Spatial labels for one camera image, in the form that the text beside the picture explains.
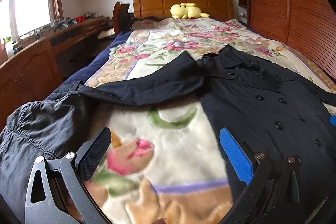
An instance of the cabinet door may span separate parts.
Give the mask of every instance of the cabinet door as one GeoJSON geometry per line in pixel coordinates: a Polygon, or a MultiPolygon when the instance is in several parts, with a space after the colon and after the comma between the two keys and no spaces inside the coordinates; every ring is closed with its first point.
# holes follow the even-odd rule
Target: cabinet door
{"type": "Polygon", "coordinates": [[[50,41],[29,45],[16,59],[16,74],[30,101],[44,100],[62,83],[50,41]]]}
{"type": "Polygon", "coordinates": [[[8,66],[0,67],[0,131],[6,120],[18,107],[28,102],[24,89],[16,78],[15,70],[8,66]]]}

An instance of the floral blanket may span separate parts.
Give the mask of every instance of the floral blanket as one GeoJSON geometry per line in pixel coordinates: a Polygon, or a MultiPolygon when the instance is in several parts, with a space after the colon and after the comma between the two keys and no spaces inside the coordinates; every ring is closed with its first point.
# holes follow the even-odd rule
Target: floral blanket
{"type": "MultiPolygon", "coordinates": [[[[196,60],[230,44],[289,68],[327,91],[336,90],[303,55],[236,20],[143,20],[132,29],[126,43],[110,49],[110,59],[86,85],[143,77],[182,51],[196,60]]],[[[111,145],[85,186],[113,223],[149,224],[165,217],[167,224],[217,224],[233,205],[215,134],[194,96],[157,108],[101,104],[92,135],[101,126],[110,128],[111,145]]]]}

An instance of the dark garment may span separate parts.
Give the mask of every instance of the dark garment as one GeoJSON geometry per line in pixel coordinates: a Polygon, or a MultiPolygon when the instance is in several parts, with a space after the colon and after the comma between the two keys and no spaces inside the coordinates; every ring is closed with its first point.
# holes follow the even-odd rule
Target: dark garment
{"type": "MultiPolygon", "coordinates": [[[[76,151],[87,138],[89,111],[99,101],[140,106],[196,92],[217,140],[226,127],[255,152],[264,152],[271,159],[300,157],[307,215],[327,197],[336,180],[336,130],[321,103],[336,105],[336,95],[231,46],[197,62],[183,52],[142,78],[95,89],[78,84],[52,94],[50,98],[56,101],[29,103],[16,110],[0,135],[0,193],[22,222],[34,159],[39,155],[56,159],[76,151]]],[[[237,196],[244,185],[229,162],[226,166],[237,196]]]]}

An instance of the yellow plush toy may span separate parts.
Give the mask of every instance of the yellow plush toy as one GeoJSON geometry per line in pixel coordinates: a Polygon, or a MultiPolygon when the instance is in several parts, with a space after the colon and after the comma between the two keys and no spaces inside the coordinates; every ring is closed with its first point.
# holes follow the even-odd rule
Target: yellow plush toy
{"type": "Polygon", "coordinates": [[[209,14],[202,13],[202,10],[196,7],[195,3],[175,4],[170,8],[173,18],[198,18],[209,17],[209,14]]]}

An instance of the red object on desk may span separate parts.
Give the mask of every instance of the red object on desk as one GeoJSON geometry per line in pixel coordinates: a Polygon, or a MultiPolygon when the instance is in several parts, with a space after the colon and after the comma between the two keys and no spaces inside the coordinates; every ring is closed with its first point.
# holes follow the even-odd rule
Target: red object on desk
{"type": "Polygon", "coordinates": [[[85,19],[85,16],[75,17],[74,20],[76,20],[79,23],[82,23],[85,19]]]}

